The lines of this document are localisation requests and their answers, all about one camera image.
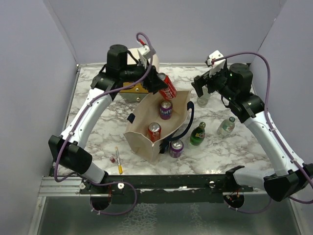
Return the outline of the red cola can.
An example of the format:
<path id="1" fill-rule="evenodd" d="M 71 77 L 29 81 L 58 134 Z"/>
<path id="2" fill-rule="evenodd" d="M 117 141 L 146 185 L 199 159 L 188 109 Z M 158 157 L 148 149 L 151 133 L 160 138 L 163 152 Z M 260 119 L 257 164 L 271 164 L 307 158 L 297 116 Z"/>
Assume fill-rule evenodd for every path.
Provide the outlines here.
<path id="1" fill-rule="evenodd" d="M 167 85 L 166 88 L 161 89 L 158 92 L 163 96 L 164 99 L 173 100 L 177 96 L 177 90 L 173 85 L 171 79 L 168 75 L 164 73 L 159 73 L 158 77 Z"/>
<path id="2" fill-rule="evenodd" d="M 157 122 L 149 124 L 148 136 L 151 142 L 156 142 L 161 139 L 161 126 Z"/>

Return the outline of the purple soda can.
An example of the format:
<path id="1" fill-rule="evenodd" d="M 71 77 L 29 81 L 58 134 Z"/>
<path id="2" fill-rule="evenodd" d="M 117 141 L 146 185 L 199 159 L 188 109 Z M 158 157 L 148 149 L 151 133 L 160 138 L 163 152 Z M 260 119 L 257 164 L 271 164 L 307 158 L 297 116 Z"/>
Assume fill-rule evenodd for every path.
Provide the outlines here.
<path id="1" fill-rule="evenodd" d="M 184 149 L 184 143 L 181 140 L 172 141 L 169 148 L 169 154 L 172 158 L 179 158 Z"/>
<path id="2" fill-rule="evenodd" d="M 159 115 L 161 119 L 163 120 L 169 120 L 172 115 L 172 102 L 169 100 L 164 100 L 161 102 L 160 108 L 159 108 Z"/>

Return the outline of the cream canvas tote bag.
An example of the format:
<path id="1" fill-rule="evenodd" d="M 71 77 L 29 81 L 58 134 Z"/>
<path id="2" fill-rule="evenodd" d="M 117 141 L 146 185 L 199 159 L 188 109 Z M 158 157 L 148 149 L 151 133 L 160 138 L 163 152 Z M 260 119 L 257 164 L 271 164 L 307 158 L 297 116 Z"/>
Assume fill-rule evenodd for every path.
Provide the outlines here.
<path id="1" fill-rule="evenodd" d="M 162 119 L 161 104 L 165 101 L 159 93 L 148 94 L 128 116 L 124 136 L 131 150 L 151 164 L 156 164 L 169 144 L 184 137 L 194 118 L 194 103 L 190 91 L 177 91 L 171 100 L 170 118 Z"/>

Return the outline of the green glass bottle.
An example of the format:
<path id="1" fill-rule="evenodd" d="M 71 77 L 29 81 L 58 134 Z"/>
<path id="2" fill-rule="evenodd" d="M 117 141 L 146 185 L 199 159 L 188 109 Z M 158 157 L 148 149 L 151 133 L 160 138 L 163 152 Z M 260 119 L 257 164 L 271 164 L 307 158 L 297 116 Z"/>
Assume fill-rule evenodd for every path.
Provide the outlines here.
<path id="1" fill-rule="evenodd" d="M 205 138 L 205 128 L 206 128 L 206 124 L 205 122 L 201 122 L 198 127 L 196 127 L 191 135 L 190 135 L 190 143 L 193 146 L 199 146 L 204 138 Z"/>

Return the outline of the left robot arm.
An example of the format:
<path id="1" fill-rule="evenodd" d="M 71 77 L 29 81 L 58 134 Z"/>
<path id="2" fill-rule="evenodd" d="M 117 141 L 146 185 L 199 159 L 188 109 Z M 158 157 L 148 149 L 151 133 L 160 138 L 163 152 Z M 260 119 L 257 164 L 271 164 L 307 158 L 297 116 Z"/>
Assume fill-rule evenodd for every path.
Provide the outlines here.
<path id="1" fill-rule="evenodd" d="M 108 173 L 93 163 L 92 155 L 85 150 L 95 124 L 121 90 L 130 89 L 138 83 L 152 93 L 167 87 L 153 64 L 154 48 L 142 43 L 137 53 L 138 56 L 134 57 L 124 45 L 110 46 L 107 62 L 93 78 L 83 106 L 70 125 L 59 136 L 52 135 L 48 141 L 55 162 L 55 174 L 61 165 L 91 181 L 95 192 L 107 190 L 108 181 L 105 178 Z"/>

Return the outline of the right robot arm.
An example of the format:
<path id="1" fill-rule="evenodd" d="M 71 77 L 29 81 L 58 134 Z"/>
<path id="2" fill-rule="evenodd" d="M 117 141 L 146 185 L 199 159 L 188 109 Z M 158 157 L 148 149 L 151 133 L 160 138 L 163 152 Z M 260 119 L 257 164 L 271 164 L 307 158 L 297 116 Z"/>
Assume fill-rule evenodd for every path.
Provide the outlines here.
<path id="1" fill-rule="evenodd" d="M 305 176 L 313 176 L 313 165 L 304 163 L 275 128 L 269 113 L 264 111 L 262 99 L 250 91 L 252 79 L 248 65 L 236 63 L 196 76 L 192 86 L 199 97 L 203 96 L 203 87 L 207 87 L 209 93 L 218 92 L 228 100 L 227 108 L 255 136 L 273 167 L 270 171 L 235 167 L 227 171 L 225 187 L 229 191 L 241 186 L 259 188 L 280 202 L 306 187 L 309 181 Z"/>

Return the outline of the round drawer storage box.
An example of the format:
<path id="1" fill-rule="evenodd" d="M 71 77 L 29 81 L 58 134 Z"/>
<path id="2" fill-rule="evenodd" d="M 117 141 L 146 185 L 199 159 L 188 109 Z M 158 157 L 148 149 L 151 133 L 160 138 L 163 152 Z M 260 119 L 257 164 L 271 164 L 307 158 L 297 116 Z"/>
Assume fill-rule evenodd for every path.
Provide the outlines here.
<path id="1" fill-rule="evenodd" d="M 136 60 L 139 60 L 139 54 L 138 54 L 137 48 L 130 48 L 129 51 L 132 53 L 132 55 L 134 56 Z M 131 58 L 130 55 L 128 55 L 128 65 L 135 65 L 135 60 Z M 159 72 L 160 63 L 159 63 L 159 57 L 157 56 L 157 54 L 153 55 L 152 65 L 155 66 L 156 71 Z M 125 82 L 123 86 L 127 86 L 130 84 L 131 82 Z M 148 94 L 148 91 L 142 87 L 141 83 L 138 83 L 131 89 L 121 90 L 119 94 L 125 100 L 132 101 L 132 102 L 140 102 Z"/>

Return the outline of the clear plastic bottle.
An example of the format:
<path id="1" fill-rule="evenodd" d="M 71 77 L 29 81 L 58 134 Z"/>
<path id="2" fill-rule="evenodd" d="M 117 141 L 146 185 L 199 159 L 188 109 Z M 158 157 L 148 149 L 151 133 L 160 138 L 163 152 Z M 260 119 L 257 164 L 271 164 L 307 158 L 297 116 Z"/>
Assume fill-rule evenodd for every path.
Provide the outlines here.
<path id="1" fill-rule="evenodd" d="M 217 134 L 220 137 L 226 137 L 232 133 L 235 128 L 235 117 L 225 119 L 217 129 Z"/>

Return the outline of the yellow capped pen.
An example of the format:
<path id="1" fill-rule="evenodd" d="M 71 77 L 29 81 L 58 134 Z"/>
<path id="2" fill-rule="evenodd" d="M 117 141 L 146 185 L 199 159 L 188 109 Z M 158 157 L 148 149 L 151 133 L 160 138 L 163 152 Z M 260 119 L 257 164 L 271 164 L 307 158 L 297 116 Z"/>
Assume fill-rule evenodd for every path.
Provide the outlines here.
<path id="1" fill-rule="evenodd" d="M 116 152 L 116 157 L 117 157 L 118 171 L 119 171 L 119 174 L 122 174 L 123 169 L 122 169 L 121 160 L 119 156 L 119 150 L 117 146 L 115 147 L 115 152 Z"/>

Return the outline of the black mounting rail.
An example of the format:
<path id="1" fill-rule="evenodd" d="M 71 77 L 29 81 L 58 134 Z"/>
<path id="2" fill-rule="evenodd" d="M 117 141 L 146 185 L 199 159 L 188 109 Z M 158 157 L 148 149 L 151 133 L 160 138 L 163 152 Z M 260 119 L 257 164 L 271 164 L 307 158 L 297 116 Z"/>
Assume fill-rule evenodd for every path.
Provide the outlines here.
<path id="1" fill-rule="evenodd" d="M 110 197 L 114 204 L 223 203 L 227 193 L 252 192 L 225 174 L 198 175 L 110 175 L 105 186 L 86 183 L 82 195 Z"/>

